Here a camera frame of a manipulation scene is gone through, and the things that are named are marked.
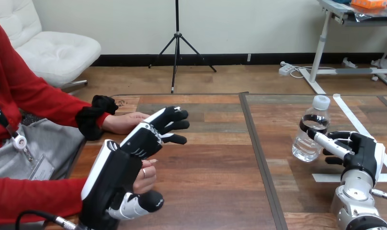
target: white desk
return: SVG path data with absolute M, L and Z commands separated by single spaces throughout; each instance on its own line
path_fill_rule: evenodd
M 331 19 L 334 19 L 343 26 L 387 26 L 387 21 L 377 20 L 357 22 L 354 18 L 354 12 L 349 6 L 333 2 L 332 0 L 318 0 L 318 2 L 321 4 L 323 8 L 322 10 L 326 14 L 326 20 L 323 25 L 322 35 L 319 38 L 319 44 L 316 50 L 315 60 L 313 61 L 312 71 L 309 73 L 306 69 L 299 70 L 313 90 L 317 94 L 326 94 L 316 82 L 316 76 L 319 74 L 375 74 L 387 84 L 387 69 L 319 69 L 320 59 L 322 58 L 323 48 L 326 44 L 326 37 Z

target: woman's arm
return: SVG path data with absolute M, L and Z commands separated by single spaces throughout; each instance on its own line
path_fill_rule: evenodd
M 48 85 L 43 78 L 37 77 L 11 46 L 1 26 L 0 62 L 13 100 L 19 108 L 60 125 L 77 127 L 75 115 L 84 106 L 91 104 L 64 93 Z M 104 114 L 99 118 L 99 126 L 107 116 L 108 114 Z
M 0 178 L 0 224 L 11 224 L 25 210 L 35 209 L 66 217 L 79 213 L 86 179 L 29 181 Z M 26 215 L 22 222 L 43 218 Z

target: power strip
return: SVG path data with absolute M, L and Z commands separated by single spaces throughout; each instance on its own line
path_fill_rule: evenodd
M 289 75 L 294 69 L 295 67 L 293 65 L 285 64 L 278 70 L 278 73 L 281 75 Z

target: woman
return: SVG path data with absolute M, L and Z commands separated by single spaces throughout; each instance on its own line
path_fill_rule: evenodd
M 107 97 L 96 97 L 92 104 L 63 93 L 35 76 L 0 26 L 0 114 L 9 124 L 6 128 L 0 123 L 0 225 L 14 223 L 18 214 L 27 209 L 59 216 L 78 213 L 86 178 L 57 179 L 64 175 L 84 136 L 97 139 L 101 130 L 126 135 L 148 117 L 142 113 L 110 115 L 107 112 L 114 114 L 115 105 Z M 19 108 L 49 120 L 22 126 Z M 8 129 L 27 139 L 29 154 L 15 149 Z M 54 167 L 50 178 L 56 180 L 31 180 L 34 179 L 33 164 L 41 159 Z M 143 179 L 140 170 L 134 184 L 135 193 L 150 190 L 156 180 L 152 163 L 144 161 L 143 167 L 146 178 Z M 22 222 L 41 220 L 30 215 L 24 216 Z

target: white cable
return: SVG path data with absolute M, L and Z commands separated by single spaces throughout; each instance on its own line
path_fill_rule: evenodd
M 300 69 L 312 70 L 311 69 L 312 66 L 294 66 L 294 67 L 295 67 L 295 69 L 290 72 L 291 76 L 294 77 L 294 78 L 303 78 L 303 76 L 298 77 L 298 76 L 293 75 L 292 73 L 295 72 L 295 71 L 299 72 Z M 319 67 L 319 69 L 336 69 L 336 68 L 332 68 L 332 67 Z

